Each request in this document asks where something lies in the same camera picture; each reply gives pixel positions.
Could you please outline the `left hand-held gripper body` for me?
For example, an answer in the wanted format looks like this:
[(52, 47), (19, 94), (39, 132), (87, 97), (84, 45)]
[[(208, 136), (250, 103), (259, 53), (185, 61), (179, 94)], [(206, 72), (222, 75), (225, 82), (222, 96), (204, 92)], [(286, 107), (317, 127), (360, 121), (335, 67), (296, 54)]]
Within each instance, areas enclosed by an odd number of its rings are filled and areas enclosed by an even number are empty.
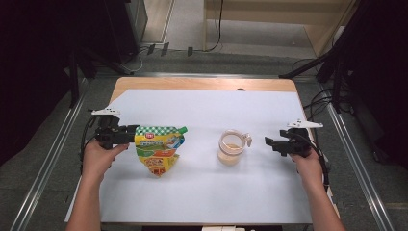
[(126, 144), (128, 142), (126, 127), (118, 125), (120, 111), (102, 109), (94, 110), (91, 114), (99, 118), (95, 134), (96, 139), (103, 148), (112, 149), (115, 144)]

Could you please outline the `metal floor rail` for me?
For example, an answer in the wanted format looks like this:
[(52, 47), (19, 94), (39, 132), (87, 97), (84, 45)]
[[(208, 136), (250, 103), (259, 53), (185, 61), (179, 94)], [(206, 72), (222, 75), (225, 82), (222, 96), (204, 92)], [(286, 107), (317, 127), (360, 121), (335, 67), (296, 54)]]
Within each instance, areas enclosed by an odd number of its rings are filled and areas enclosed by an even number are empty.
[(84, 102), (84, 95), (81, 95), (78, 101), (68, 110), (62, 127), (60, 128), (56, 138), (45, 157), (41, 168), (32, 184), (30, 190), (28, 190), (24, 197), (23, 203), (18, 211), (16, 218), (10, 231), (25, 231), (30, 218), (35, 211), (40, 197), (45, 189), (48, 179), (57, 163), (59, 156), (62, 152), (67, 137), (72, 129), (72, 126), (81, 110)]
[(331, 164), (330, 182), (343, 223), (353, 231), (395, 231), (374, 174), (370, 145), (352, 115), (327, 102), (319, 144)]

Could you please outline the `person's left hand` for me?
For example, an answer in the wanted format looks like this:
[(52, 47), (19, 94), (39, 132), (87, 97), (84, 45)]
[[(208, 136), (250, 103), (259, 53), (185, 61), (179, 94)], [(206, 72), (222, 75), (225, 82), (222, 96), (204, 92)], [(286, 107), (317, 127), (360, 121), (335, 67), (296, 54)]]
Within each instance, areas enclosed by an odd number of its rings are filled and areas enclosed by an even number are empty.
[(82, 178), (91, 182), (101, 182), (115, 157), (128, 147), (129, 144), (125, 143), (112, 149), (105, 149), (97, 140), (90, 141), (85, 147)]

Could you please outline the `wooden table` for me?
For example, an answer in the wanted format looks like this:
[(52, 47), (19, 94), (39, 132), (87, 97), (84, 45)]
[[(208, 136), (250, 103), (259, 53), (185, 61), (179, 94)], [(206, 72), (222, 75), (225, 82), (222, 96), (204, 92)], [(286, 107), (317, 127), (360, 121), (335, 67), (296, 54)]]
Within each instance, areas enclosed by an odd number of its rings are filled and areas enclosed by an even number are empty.
[[(239, 80), (239, 79), (192, 79), (192, 78), (159, 78), (149, 79), (143, 77), (139, 80), (130, 78), (121, 78), (116, 82), (114, 94), (122, 95), (127, 90), (145, 90), (149, 87), (155, 90), (232, 90), (237, 87), (249, 85), (251, 91), (282, 91), (294, 92), (294, 83), (290, 80)], [(197, 177), (189, 183), (184, 190), (185, 195), (177, 195), (173, 201), (177, 217), (183, 224), (187, 224), (187, 217), (192, 217), (193, 224), (224, 224), (226, 217), (230, 215), (234, 222), (240, 221), (242, 218), (238, 214), (242, 214), (243, 218), (249, 218), (253, 221), (259, 216), (259, 211), (264, 210), (266, 213), (272, 211), (266, 205), (267, 199), (262, 192), (257, 192), (253, 195), (247, 195), (245, 199), (252, 201), (256, 198), (261, 199), (261, 203), (249, 210), (243, 206), (244, 199), (238, 200), (231, 197), (220, 195), (220, 186), (215, 184), (204, 184)], [(101, 204), (103, 200), (100, 198), (100, 216)]]

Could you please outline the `black metal stand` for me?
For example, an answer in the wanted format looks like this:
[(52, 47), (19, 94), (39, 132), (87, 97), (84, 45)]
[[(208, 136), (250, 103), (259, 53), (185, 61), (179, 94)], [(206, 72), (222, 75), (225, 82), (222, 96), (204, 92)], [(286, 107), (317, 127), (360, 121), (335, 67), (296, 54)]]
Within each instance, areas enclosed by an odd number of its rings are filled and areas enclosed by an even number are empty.
[(101, 63), (102, 65), (108, 67), (118, 74), (131, 74), (130, 70), (126, 70), (119, 64), (110, 62), (108, 59), (103, 58), (101, 55), (98, 55), (89, 48), (80, 47), (73, 50), (68, 56), (69, 83), (71, 93), (70, 107), (73, 107), (79, 101), (80, 97), (78, 70), (82, 71), (86, 79), (93, 79), (97, 73), (93, 61)]

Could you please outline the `dark cabinet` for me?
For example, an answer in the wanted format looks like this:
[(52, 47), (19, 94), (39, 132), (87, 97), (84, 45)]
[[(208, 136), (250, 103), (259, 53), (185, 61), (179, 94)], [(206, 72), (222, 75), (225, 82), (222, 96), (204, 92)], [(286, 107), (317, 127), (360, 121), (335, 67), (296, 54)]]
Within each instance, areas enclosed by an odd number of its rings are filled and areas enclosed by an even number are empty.
[(126, 63), (140, 52), (148, 21), (144, 0), (105, 0), (114, 36), (114, 57)]

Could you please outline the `light wooden shelf unit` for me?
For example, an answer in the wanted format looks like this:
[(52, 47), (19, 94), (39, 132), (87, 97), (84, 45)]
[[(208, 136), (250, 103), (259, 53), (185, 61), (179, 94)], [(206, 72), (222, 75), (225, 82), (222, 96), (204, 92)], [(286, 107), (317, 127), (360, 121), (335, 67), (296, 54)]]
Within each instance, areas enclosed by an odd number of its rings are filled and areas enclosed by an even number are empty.
[(328, 49), (338, 29), (352, 16), (357, 0), (203, 0), (203, 19), (300, 24), (315, 54)]

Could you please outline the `white object at table edge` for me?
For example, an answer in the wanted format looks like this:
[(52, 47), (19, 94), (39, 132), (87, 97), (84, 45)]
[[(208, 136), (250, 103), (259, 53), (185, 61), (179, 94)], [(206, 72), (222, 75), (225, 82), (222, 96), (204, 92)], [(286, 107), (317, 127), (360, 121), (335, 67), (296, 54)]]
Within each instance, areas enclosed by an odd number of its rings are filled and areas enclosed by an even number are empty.
[(201, 231), (256, 231), (252, 228), (244, 228), (237, 226), (203, 226)]

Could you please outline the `black tripod stand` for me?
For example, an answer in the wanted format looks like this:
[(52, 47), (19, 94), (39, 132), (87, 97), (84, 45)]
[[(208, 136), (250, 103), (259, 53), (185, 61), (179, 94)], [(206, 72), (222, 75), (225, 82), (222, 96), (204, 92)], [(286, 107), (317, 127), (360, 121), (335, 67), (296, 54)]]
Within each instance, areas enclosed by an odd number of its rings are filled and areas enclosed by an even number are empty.
[(303, 66), (286, 74), (279, 75), (279, 79), (292, 79), (306, 70), (316, 67), (318, 64), (321, 68), (316, 75), (316, 79), (319, 83), (326, 83), (328, 79), (333, 76), (333, 90), (332, 90), (332, 105), (336, 112), (340, 112), (340, 92), (342, 78), (345, 74), (346, 53), (350, 48), (351, 42), (357, 38), (359, 27), (364, 21), (367, 8), (370, 6), (371, 0), (360, 0), (357, 9), (353, 16), (350, 18), (347, 25), (344, 27), (338, 40), (334, 43), (334, 46), (320, 58), (313, 59), (312, 61), (304, 64)]

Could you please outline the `yellow green spout pouch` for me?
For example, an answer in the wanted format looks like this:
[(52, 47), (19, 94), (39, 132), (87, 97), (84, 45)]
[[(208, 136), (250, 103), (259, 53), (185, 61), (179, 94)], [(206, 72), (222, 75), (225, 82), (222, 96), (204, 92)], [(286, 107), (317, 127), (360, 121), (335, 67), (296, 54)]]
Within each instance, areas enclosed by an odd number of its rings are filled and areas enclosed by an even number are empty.
[(157, 177), (168, 172), (176, 163), (177, 149), (185, 142), (187, 127), (140, 126), (134, 137), (139, 160)]

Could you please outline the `person's right hand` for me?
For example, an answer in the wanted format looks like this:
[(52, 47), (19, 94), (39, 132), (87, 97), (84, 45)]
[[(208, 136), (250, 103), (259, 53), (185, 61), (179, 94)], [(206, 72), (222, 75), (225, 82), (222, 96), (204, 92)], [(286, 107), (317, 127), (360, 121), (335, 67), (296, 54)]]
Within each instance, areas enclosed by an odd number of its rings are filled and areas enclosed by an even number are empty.
[(291, 158), (296, 163), (297, 171), (305, 188), (322, 185), (322, 168), (315, 150), (311, 150), (307, 157), (291, 154)]

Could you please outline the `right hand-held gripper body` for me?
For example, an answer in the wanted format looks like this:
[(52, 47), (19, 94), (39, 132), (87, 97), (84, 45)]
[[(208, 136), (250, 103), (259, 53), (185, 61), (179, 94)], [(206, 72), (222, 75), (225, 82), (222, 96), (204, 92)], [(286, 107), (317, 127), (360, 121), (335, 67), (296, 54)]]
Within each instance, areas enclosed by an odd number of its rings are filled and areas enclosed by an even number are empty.
[(312, 147), (309, 130), (311, 128), (321, 128), (322, 126), (322, 123), (301, 119), (290, 122), (288, 124), (289, 129), (287, 130), (290, 136), (287, 138), (287, 141), (279, 145), (277, 151), (284, 157), (288, 154), (295, 154), (301, 157), (309, 156)]

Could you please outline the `black curtain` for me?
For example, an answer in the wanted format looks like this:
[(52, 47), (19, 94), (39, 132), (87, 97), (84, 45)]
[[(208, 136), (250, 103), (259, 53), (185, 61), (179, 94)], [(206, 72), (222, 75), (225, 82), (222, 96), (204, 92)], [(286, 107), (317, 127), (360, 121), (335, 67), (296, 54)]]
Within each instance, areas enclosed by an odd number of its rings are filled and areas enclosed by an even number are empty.
[(102, 6), (103, 0), (0, 0), (0, 166), (70, 93), (68, 56), (88, 48)]
[(359, 0), (344, 31), (355, 115), (377, 161), (408, 169), (408, 0)]

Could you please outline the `clear jar with hinged lid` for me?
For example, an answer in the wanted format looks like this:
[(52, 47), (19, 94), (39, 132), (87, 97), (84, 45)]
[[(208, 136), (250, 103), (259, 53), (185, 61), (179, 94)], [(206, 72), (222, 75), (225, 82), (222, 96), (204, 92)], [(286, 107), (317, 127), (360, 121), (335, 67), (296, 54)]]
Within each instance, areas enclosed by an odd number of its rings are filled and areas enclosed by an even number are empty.
[(217, 157), (226, 166), (236, 165), (246, 147), (250, 147), (252, 138), (248, 133), (230, 129), (222, 133), (218, 141)]

